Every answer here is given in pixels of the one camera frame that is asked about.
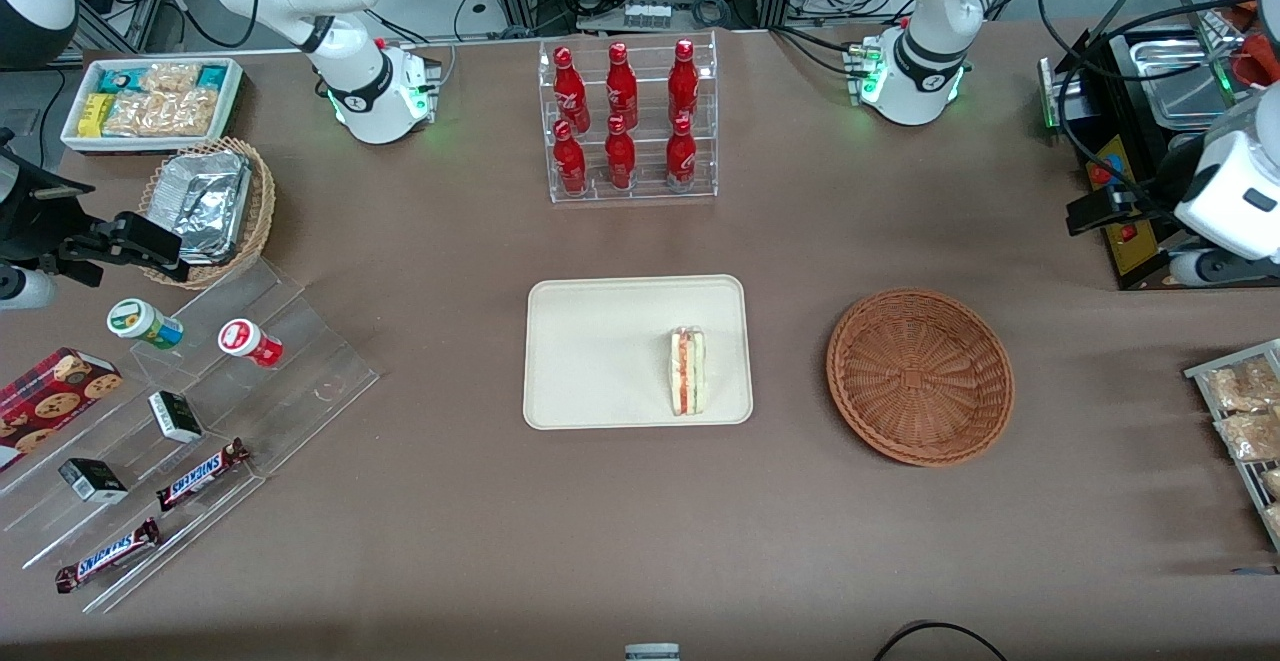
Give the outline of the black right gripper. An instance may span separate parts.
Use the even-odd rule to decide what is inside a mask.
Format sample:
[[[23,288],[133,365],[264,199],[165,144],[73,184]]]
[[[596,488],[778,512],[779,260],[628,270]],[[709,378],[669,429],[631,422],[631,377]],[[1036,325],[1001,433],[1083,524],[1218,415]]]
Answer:
[[[78,284],[100,287],[102,263],[140,266],[186,283],[189,264],[180,257],[182,238],[137,213],[119,213],[108,223],[110,249],[96,238],[72,237],[90,231],[79,196],[96,187],[69,181],[28,163],[9,147],[14,135],[1,133],[1,259],[33,268],[55,254],[55,272]]]

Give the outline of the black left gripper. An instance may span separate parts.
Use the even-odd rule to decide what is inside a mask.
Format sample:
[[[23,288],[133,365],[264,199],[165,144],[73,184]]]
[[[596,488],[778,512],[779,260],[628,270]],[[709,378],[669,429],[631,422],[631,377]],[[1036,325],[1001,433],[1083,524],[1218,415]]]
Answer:
[[[1078,237],[1106,225],[1135,220],[1161,222],[1184,227],[1175,209],[1190,186],[1185,168],[1161,167],[1152,178],[1137,183],[1123,170],[1106,167],[1107,191],[1092,191],[1066,205],[1068,234]]]

